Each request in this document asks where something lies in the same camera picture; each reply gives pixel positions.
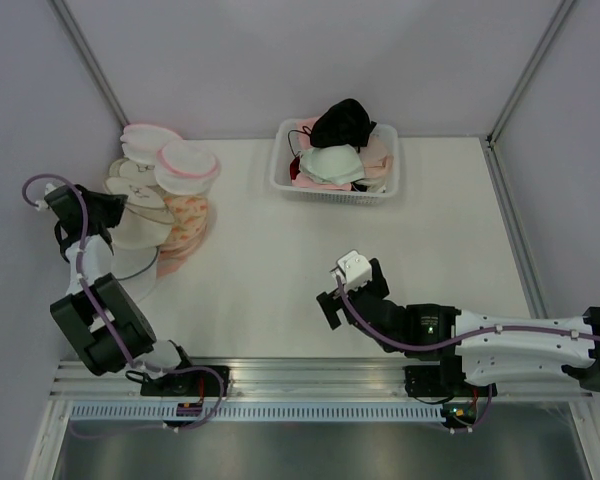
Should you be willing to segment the beige trimmed mesh laundry bag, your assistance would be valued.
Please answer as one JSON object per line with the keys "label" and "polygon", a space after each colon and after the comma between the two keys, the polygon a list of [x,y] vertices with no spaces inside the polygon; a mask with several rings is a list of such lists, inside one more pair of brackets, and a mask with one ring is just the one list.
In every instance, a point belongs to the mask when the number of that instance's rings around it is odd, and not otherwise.
{"label": "beige trimmed mesh laundry bag", "polygon": [[175,217],[154,190],[157,183],[151,166],[118,159],[109,167],[103,186],[108,194],[127,196],[120,223],[110,229],[116,247],[140,250],[166,241]]}

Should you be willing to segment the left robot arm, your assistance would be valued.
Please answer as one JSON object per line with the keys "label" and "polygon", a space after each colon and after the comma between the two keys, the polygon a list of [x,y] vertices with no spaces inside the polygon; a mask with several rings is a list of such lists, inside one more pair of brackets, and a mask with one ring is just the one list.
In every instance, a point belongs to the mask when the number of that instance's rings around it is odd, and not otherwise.
{"label": "left robot arm", "polygon": [[167,345],[175,357],[166,365],[147,358],[157,337],[113,273],[111,230],[122,219],[126,196],[63,185],[44,200],[57,217],[54,232],[71,274],[67,293],[50,313],[87,369],[97,376],[123,372],[144,396],[225,396],[226,366],[196,366],[173,341]]}

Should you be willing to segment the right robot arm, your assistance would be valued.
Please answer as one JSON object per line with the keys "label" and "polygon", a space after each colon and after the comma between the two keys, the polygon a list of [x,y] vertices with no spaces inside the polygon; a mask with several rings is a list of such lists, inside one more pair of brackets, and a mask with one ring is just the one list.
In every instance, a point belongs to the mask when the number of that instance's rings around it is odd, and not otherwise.
{"label": "right robot arm", "polygon": [[377,259],[357,251],[331,271],[336,287],[316,301],[331,329],[348,323],[387,353],[437,363],[411,372],[411,397],[494,394],[502,383],[572,379],[600,393],[600,307],[558,319],[503,318],[434,303],[400,306]]}

